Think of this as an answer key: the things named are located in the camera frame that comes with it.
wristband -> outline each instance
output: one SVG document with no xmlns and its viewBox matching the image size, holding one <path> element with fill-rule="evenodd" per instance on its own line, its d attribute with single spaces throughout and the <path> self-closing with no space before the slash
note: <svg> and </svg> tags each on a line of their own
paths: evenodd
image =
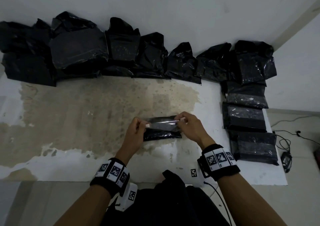
<svg viewBox="0 0 320 226">
<path fill-rule="evenodd" d="M 218 181 L 223 176 L 232 176 L 240 172 L 230 151 L 219 144 L 212 144 L 202 151 L 198 159 L 199 167 L 205 178 Z"/>
<path fill-rule="evenodd" d="M 123 195 L 129 178 L 130 174 L 125 164 L 117 158 L 111 158 L 100 166 L 90 186 L 104 187 L 113 198 L 118 192 L 120 196 Z"/>
</svg>

forearm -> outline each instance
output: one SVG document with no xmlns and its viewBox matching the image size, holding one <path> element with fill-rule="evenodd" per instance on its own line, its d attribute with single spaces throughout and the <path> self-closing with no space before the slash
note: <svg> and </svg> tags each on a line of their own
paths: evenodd
<svg viewBox="0 0 320 226">
<path fill-rule="evenodd" d="M 92 185 L 74 202 L 54 226 L 98 226 L 110 200 L 111 196 L 105 188 Z"/>
<path fill-rule="evenodd" d="M 218 180 L 218 185 L 237 226 L 286 225 L 240 174 L 224 176 Z"/>
</svg>

floor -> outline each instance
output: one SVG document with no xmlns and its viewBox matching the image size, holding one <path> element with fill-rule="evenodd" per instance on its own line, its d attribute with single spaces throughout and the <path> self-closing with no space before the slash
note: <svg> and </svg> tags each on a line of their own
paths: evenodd
<svg viewBox="0 0 320 226">
<path fill-rule="evenodd" d="M 281 120 L 294 120 L 306 114 L 268 112 L 271 125 Z M 282 121 L 273 130 L 300 130 L 301 135 L 320 142 L 319 117 Z M 286 174 L 288 186 L 262 186 L 254 188 L 274 208 L 289 226 L 319 225 L 320 222 L 320 171 L 313 151 L 319 145 L 291 135 L 277 132 L 291 140 L 293 164 Z M 0 226 L 51 226 L 89 187 L 89 183 L 76 182 L 0 182 Z M 154 184 L 139 184 L 139 188 L 154 187 Z M 226 217 L 226 212 L 217 193 L 203 189 Z"/>
</svg>

white wall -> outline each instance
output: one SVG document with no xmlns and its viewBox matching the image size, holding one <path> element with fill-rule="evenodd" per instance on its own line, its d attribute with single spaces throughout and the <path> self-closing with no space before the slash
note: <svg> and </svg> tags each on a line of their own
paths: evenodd
<svg viewBox="0 0 320 226">
<path fill-rule="evenodd" d="M 320 112 L 320 14 L 274 53 L 269 108 Z"/>
<path fill-rule="evenodd" d="M 168 51 L 190 42 L 195 54 L 238 39 L 272 42 L 316 0 L 0 0 L 0 20 L 51 23 L 64 10 L 107 29 L 123 18 L 142 35 L 158 31 Z"/>
</svg>

stained surface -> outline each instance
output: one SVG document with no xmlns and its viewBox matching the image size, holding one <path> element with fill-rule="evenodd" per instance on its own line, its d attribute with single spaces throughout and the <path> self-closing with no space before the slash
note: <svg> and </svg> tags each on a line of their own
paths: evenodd
<svg viewBox="0 0 320 226">
<path fill-rule="evenodd" d="M 63 151 L 92 151 L 95 159 L 106 152 L 115 154 L 134 116 L 148 118 L 175 115 L 182 110 L 191 112 L 199 102 L 197 91 L 174 80 L 127 77 L 65 81 L 57 87 L 22 83 L 20 94 L 25 110 L 21 119 L 33 126 L 0 123 L 3 166 L 13 167 L 49 153 L 54 156 L 54 150 L 42 152 L 42 146 L 50 143 L 52 148 Z"/>
</svg>

